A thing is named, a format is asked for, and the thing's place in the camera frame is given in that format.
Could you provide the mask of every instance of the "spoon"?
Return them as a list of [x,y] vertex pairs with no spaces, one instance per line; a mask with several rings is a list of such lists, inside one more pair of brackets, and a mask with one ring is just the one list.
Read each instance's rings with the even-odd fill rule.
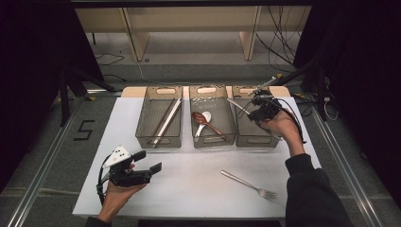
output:
[[[212,115],[210,112],[203,112],[202,115],[204,115],[204,118],[206,119],[207,122],[210,122],[210,119],[212,119]],[[200,124],[200,127],[198,128],[197,133],[195,134],[195,137],[199,137],[201,135],[201,130],[205,127],[206,125]]]
[[223,134],[223,132],[221,132],[220,130],[216,129],[214,126],[212,126],[206,119],[206,117],[199,112],[193,112],[192,113],[192,118],[194,118],[194,120],[200,124],[200,125],[207,125],[209,126],[212,130],[214,130],[217,134],[222,135],[224,140],[228,140],[227,137]]

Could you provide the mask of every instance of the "white table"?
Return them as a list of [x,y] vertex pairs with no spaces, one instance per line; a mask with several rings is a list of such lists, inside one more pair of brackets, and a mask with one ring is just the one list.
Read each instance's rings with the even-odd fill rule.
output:
[[[314,167],[320,167],[304,122],[292,97],[283,97],[303,127],[305,150]],[[143,98],[120,97],[115,102],[94,162],[73,211],[77,216],[96,216],[101,209],[96,184],[102,162],[116,147],[131,153],[142,150],[136,137]],[[183,102],[183,145],[181,148],[147,149],[147,157],[135,163],[148,169],[160,162],[161,172],[153,175],[145,189],[133,195],[119,216],[142,219],[282,219],[287,202],[289,158],[285,141],[276,148],[237,148],[235,145],[194,148],[190,129],[189,100]],[[278,193],[268,201],[256,191],[222,174],[224,169],[256,187]]]

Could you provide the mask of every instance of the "fork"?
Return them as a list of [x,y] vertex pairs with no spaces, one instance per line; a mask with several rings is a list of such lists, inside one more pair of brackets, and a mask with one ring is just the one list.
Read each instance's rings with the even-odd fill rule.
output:
[[229,172],[227,172],[225,170],[221,170],[220,173],[222,175],[226,176],[226,177],[229,177],[229,178],[231,178],[231,179],[233,179],[235,181],[238,181],[239,183],[243,183],[243,184],[247,185],[248,187],[256,190],[257,194],[259,194],[259,196],[261,196],[261,197],[263,197],[263,198],[265,198],[267,200],[273,200],[273,199],[277,198],[277,193],[269,191],[269,190],[266,190],[266,189],[263,189],[263,188],[256,188],[252,184],[247,183],[247,182],[237,178],[236,176],[234,176],[233,174],[231,174],[231,173],[229,173]]

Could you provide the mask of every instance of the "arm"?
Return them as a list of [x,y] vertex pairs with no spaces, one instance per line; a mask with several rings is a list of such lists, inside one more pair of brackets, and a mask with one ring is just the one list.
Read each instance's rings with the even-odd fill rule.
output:
[[261,127],[283,136],[288,144],[286,226],[353,226],[325,172],[313,167],[291,118],[281,111]]
[[97,218],[88,218],[85,227],[111,227],[112,220],[130,197],[144,188],[146,184],[131,187],[115,186],[109,181],[106,198]]

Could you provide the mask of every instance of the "gray floor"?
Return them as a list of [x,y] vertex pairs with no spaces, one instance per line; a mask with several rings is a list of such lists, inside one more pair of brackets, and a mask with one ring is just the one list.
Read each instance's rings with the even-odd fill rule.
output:
[[[269,32],[259,35],[265,41],[271,40],[272,37]],[[298,34],[291,38],[294,48],[298,40]],[[274,44],[273,47],[277,51],[281,48],[280,44]],[[273,55],[270,55],[269,62],[269,53],[259,41],[255,44],[253,59],[245,61],[238,35],[233,32],[154,33],[149,40],[144,60],[139,64],[132,60],[124,34],[96,34],[96,45],[93,45],[93,49],[98,56],[104,53],[124,56],[122,61],[100,66],[103,74],[113,74],[127,80],[122,81],[114,76],[105,77],[107,83],[117,88],[161,83],[260,84],[280,73],[273,67],[293,70],[291,66]],[[118,57],[105,56],[98,62],[108,63],[116,59]],[[301,81],[302,78],[295,79],[288,84],[288,89],[292,93],[301,93],[299,88]],[[97,89],[91,83],[85,84],[88,89]],[[58,149],[57,156],[49,163],[49,171],[44,176],[37,197],[33,198],[31,206],[26,209],[24,226],[83,226],[85,220],[74,217],[71,213],[117,95],[92,94],[94,100],[76,98],[71,101],[76,113],[68,129],[65,130],[65,139]],[[305,108],[307,105],[299,105],[301,112]],[[336,111],[330,106],[328,109],[332,113]],[[329,175],[333,188],[340,196],[355,226],[369,226],[365,213],[358,206],[358,199],[353,189],[341,173],[336,156],[330,150],[330,143],[326,142],[317,118],[312,113],[304,116],[304,122],[322,167]],[[75,141],[74,138],[86,136],[78,132],[83,120],[94,121],[85,125],[93,132],[89,140]],[[0,195],[0,226],[7,226],[26,191],[37,179],[35,176],[41,169],[43,160],[48,153],[53,152],[51,150],[54,147],[53,141],[62,131],[59,127],[60,122],[61,104],[55,100],[32,151],[22,160]],[[400,226],[399,208],[377,178],[369,162],[359,156],[359,146],[341,117],[335,121],[328,120],[326,126],[333,132],[340,152],[345,156],[382,225]],[[136,220],[117,218],[113,226],[136,226]]]

